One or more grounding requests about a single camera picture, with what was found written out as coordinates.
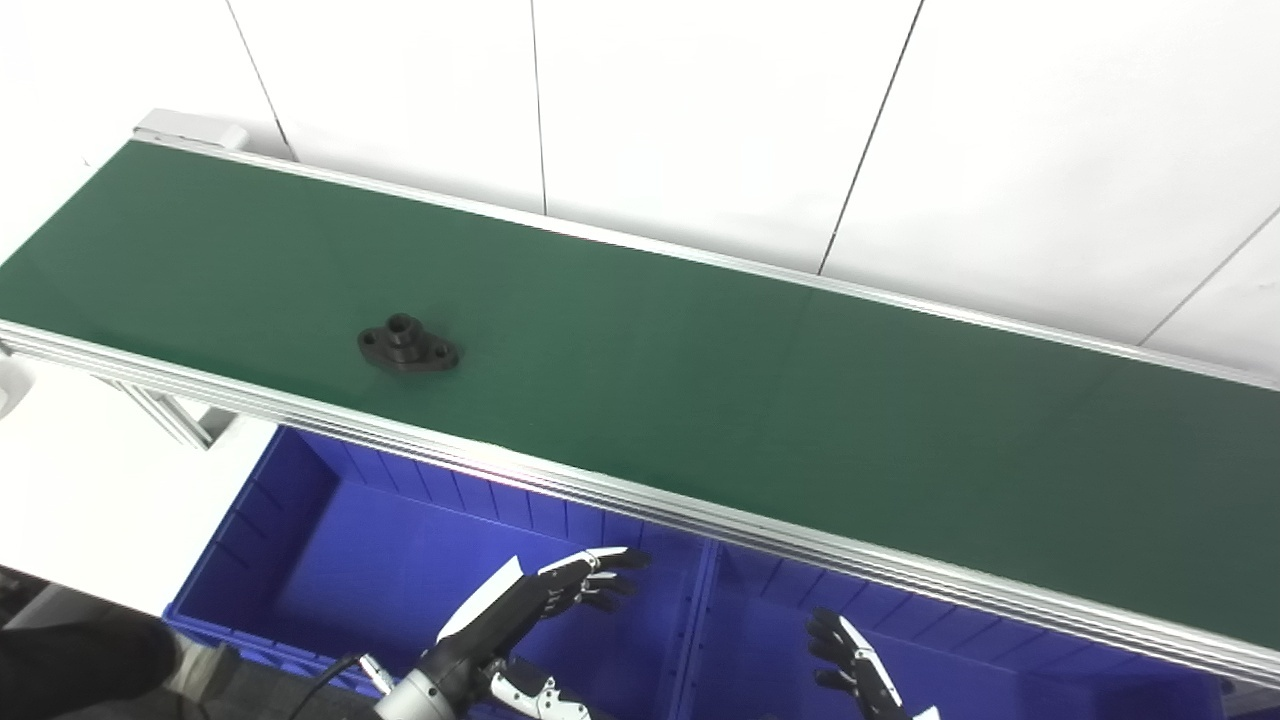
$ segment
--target mounting hole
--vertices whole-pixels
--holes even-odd
[[[387,319],[387,329],[393,333],[402,333],[410,328],[413,322],[408,315],[396,314]]]

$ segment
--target floor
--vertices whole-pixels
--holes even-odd
[[[63,715],[61,720],[284,720],[307,692],[308,680],[279,670],[242,662],[227,692],[201,708],[183,703],[168,691],[155,691],[134,701],[108,702],[79,712]],[[353,715],[371,698],[338,689],[323,688],[312,697],[298,720],[340,720]]]

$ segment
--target white wall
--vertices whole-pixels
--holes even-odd
[[[817,272],[914,1],[534,8],[549,214]]]
[[[927,0],[841,218],[916,6],[8,3],[0,243],[159,105],[791,268],[831,243],[827,275],[1280,375],[1276,231],[1204,283],[1280,205],[1280,5]]]
[[[527,0],[232,0],[297,158],[541,211]]]
[[[927,3],[823,274],[1140,342],[1280,205],[1276,27],[1275,3]]]

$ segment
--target black cable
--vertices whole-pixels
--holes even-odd
[[[302,706],[306,705],[312,698],[312,696],[320,692],[320,688],[328,685],[347,667],[351,667],[352,665],[360,662],[360,657],[361,657],[360,655],[346,655],[335,660],[333,665],[325,667],[324,673],[320,673],[320,675],[316,676],[316,682],[312,683],[310,688],[307,688],[307,694],[302,696],[302,700],[298,701],[298,705],[293,707],[293,712],[289,712],[289,716],[285,720],[296,720],[298,712],[302,712]]]

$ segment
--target blue plastic bin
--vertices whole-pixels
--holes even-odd
[[[401,674],[512,555],[532,571],[609,544],[653,553],[639,594],[613,615],[544,621],[517,653],[620,720],[856,719],[851,698],[813,683],[815,606],[863,629],[913,712],[1222,717],[1208,675],[294,429],[276,433],[166,619],[300,675],[348,652]],[[374,694],[357,671],[338,683]]]
[[[680,717],[856,717],[822,689],[803,626],[845,615],[909,712],[943,720],[1220,720],[1215,678],[890,587],[723,546],[698,623]]]
[[[348,652],[401,675],[512,555],[534,571],[611,544],[653,553],[637,594],[543,621],[517,653],[593,700],[609,688],[599,705],[622,720],[664,719],[705,541],[300,430],[276,434],[166,618],[301,675]],[[340,683],[374,694],[357,671]]]

